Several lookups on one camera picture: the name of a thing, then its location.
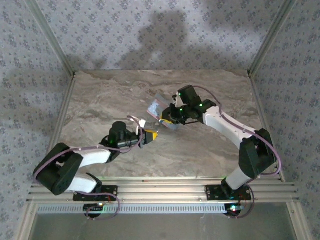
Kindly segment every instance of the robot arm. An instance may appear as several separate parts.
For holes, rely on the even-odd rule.
[[[160,116],[162,121],[185,125],[188,124],[188,119],[197,120],[216,129],[239,149],[239,167],[221,183],[222,190],[228,198],[232,198],[238,189],[276,162],[266,144],[254,136],[259,135],[272,145],[270,134],[265,129],[257,131],[222,112],[214,102],[202,101],[191,85],[178,90],[173,99],[175,103],[165,109]]]
[[[134,122],[132,132],[127,130],[124,122],[115,122],[109,135],[97,146],[81,149],[58,143],[36,167],[33,176],[56,196],[64,192],[99,193],[101,182],[89,173],[79,174],[77,171],[93,164],[110,163],[120,152],[127,153],[135,145],[142,148],[157,137],[155,131],[148,129],[141,129],[141,134],[139,128],[144,127],[144,120],[135,118]]]

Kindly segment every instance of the marble surface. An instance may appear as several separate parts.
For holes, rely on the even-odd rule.
[[[201,123],[172,131],[158,126],[146,112],[156,93],[171,99],[189,84],[213,91],[227,114],[261,128],[250,81],[243,74],[224,70],[97,70],[76,73],[60,142],[94,146],[109,134],[115,121],[132,126],[126,116],[133,115],[146,119],[146,127],[159,130],[157,139],[143,149],[121,154],[112,163],[91,165],[81,172],[97,177],[226,176],[238,166],[239,150],[231,141]],[[211,99],[201,89],[197,93],[203,100]]]

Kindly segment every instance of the wall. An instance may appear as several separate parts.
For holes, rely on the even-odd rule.
[[[287,181],[320,239],[320,2],[299,0],[254,76]]]
[[[13,239],[70,77],[23,1],[0,1],[0,239]]]
[[[282,0],[38,0],[81,69],[247,69]]]

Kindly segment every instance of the yellow object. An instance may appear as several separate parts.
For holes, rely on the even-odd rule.
[[[166,120],[162,118],[162,114],[160,115],[160,120],[164,121],[167,124],[173,124],[172,121]]]
[[[152,133],[152,140],[155,140],[158,136],[158,133],[156,131],[150,130],[150,129],[145,129],[147,133]]]

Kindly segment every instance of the black mounting plate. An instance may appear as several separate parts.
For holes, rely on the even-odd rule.
[[[82,210],[84,212],[87,212],[87,210],[91,207],[92,207],[92,209],[90,210],[90,212],[101,212],[104,209],[103,206],[99,206],[98,204],[94,203],[94,204],[83,205]],[[95,219],[95,218],[99,217],[101,215],[101,213],[88,213],[88,214],[85,213],[84,215],[88,216],[89,218]]]
[[[118,195],[118,186],[102,186],[101,192],[99,193],[108,193],[113,195]],[[100,196],[87,196],[81,193],[74,193],[73,201],[75,202],[114,202],[116,199],[112,196],[100,195]]]
[[[221,185],[206,185],[204,187],[206,199],[208,201],[223,201],[223,200],[235,200],[235,201],[249,201],[251,200],[250,188],[248,186],[240,187],[232,195],[233,198],[226,197],[226,194],[222,191]]]

